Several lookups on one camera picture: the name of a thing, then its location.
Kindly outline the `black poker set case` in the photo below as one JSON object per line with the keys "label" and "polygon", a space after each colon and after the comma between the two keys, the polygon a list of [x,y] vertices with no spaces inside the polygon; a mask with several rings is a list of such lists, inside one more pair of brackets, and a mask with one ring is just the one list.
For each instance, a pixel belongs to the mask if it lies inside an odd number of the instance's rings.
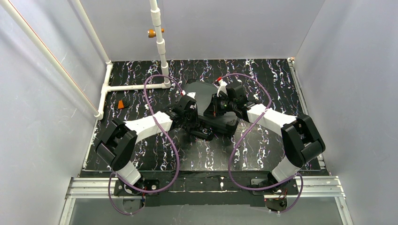
{"label": "black poker set case", "polygon": [[209,83],[189,79],[186,81],[183,90],[185,93],[196,100],[198,109],[197,128],[187,129],[187,132],[197,138],[211,141],[214,133],[222,135],[233,135],[239,124],[239,118],[233,112],[227,112],[223,116],[206,116],[205,110],[210,106],[212,95],[217,92],[217,88]]}

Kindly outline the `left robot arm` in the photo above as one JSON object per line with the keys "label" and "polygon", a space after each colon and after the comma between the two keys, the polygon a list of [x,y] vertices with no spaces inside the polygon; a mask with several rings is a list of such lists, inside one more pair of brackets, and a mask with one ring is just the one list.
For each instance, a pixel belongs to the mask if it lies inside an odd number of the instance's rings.
{"label": "left robot arm", "polygon": [[173,105],[154,115],[123,122],[112,120],[94,143],[96,154],[116,173],[120,181],[139,190],[141,174],[131,161],[137,142],[159,133],[198,125],[196,94],[189,92]]}

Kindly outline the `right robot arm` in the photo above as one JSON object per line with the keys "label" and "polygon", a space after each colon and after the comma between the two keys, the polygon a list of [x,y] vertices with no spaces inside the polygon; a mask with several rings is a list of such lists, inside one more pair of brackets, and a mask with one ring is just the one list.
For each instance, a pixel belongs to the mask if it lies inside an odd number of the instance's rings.
{"label": "right robot arm", "polygon": [[204,115],[221,117],[233,112],[252,125],[258,124],[277,133],[283,141],[285,156],[267,175],[266,185],[248,186],[248,190],[266,190],[285,183],[306,163],[325,151],[325,143],[310,116],[286,115],[250,101],[239,83],[226,83],[218,79],[215,84],[217,93],[212,95]]}

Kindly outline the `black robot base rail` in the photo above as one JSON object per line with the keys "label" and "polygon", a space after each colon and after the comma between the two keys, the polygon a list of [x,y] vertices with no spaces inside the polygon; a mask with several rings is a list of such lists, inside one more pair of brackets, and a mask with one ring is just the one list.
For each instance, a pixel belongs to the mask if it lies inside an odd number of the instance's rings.
{"label": "black robot base rail", "polygon": [[287,197],[301,195],[302,190],[298,184],[300,178],[291,179],[282,185],[264,190],[267,179],[255,178],[251,172],[248,175],[237,176],[236,180],[247,185],[246,189],[239,188],[230,178],[223,173],[184,172],[182,177],[162,192],[142,193],[124,184],[119,179],[115,184],[106,181],[106,196],[126,197],[134,200],[141,198],[142,204],[147,207],[169,205],[249,205],[252,207],[264,207],[265,195],[269,195],[268,201],[276,203],[285,209]]}

